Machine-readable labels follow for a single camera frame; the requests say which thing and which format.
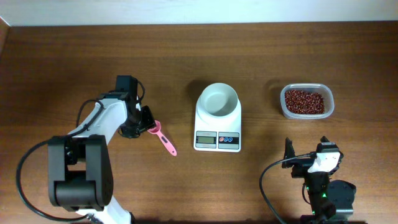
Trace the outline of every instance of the wooden table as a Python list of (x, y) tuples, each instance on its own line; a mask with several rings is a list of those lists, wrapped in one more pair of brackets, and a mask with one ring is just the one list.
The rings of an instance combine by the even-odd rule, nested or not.
[[(332, 176), (358, 188), (350, 220), (398, 220), (398, 22), (331, 22), (183, 26), (13, 27), (0, 59), (0, 221), (51, 223), (26, 208), (16, 191), (16, 165), (35, 143), (74, 128), (80, 105), (132, 75), (175, 144), (115, 135), (109, 155), (114, 196), (139, 220), (275, 222), (258, 180), (282, 159), (285, 138), (297, 154), (325, 135), (345, 154)], [(238, 93), (243, 108), (240, 153), (192, 146), (195, 103), (210, 83)], [(323, 83), (335, 98), (324, 120), (288, 120), (279, 94), (288, 83)], [(91, 111), (84, 111), (86, 116)], [(29, 200), (54, 215), (47, 195), (47, 149), (27, 160)], [(302, 179), (275, 167), (266, 194), (286, 219), (310, 214)]]

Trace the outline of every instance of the pink scoop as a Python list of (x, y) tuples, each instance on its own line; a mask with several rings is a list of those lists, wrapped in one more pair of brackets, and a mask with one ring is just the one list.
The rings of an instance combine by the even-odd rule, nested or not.
[(159, 137), (160, 141), (163, 143), (164, 147), (166, 147), (168, 152), (171, 155), (176, 156), (177, 151), (175, 150), (173, 144), (171, 144), (171, 142), (160, 131), (160, 129), (162, 128), (162, 126), (160, 125), (160, 122), (155, 120), (155, 124), (156, 124), (156, 127), (148, 129), (148, 132), (151, 134), (156, 134)]

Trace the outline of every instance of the white bowl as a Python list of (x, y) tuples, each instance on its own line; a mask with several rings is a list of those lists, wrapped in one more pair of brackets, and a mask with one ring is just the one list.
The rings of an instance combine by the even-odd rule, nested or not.
[[(321, 94), (323, 104), (325, 105), (325, 112), (323, 114), (297, 114), (290, 112), (286, 107), (285, 93), (289, 90), (309, 91)], [(285, 86), (280, 93), (280, 105), (284, 116), (288, 119), (323, 119), (329, 117), (335, 109), (335, 102), (330, 89), (324, 84), (315, 83), (296, 83)]]
[(229, 124), (241, 113), (241, 103), (235, 90), (224, 83), (206, 87), (197, 102), (199, 117), (208, 124)]

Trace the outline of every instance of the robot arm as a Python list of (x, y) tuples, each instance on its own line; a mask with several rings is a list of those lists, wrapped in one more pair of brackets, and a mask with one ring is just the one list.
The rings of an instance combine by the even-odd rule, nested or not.
[[(354, 213), (355, 185), (342, 180), (330, 182), (344, 154), (334, 142), (321, 138), (310, 159), (292, 159), (282, 163), (282, 168), (292, 168), (293, 178), (304, 178), (310, 199), (312, 215), (303, 215), (301, 223), (348, 223)], [(285, 142), (284, 159), (295, 157), (292, 141)]]
[[(137, 83), (133, 77), (118, 76), (116, 89), (102, 94), (96, 100), (94, 110), (69, 136), (90, 125), (87, 130), (69, 138), (55, 136), (49, 141), (49, 198), (52, 205), (80, 215), (88, 214), (94, 222), (134, 222), (133, 215), (122, 209), (113, 197), (107, 145), (119, 129), (122, 136), (137, 138), (155, 126), (149, 107), (141, 108)], [(68, 166), (77, 162), (85, 162), (86, 170), (68, 170)]]

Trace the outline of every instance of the white wall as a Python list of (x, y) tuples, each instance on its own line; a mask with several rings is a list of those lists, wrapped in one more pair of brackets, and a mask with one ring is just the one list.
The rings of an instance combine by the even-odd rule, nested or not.
[(11, 26), (398, 20), (398, 0), (0, 0)]

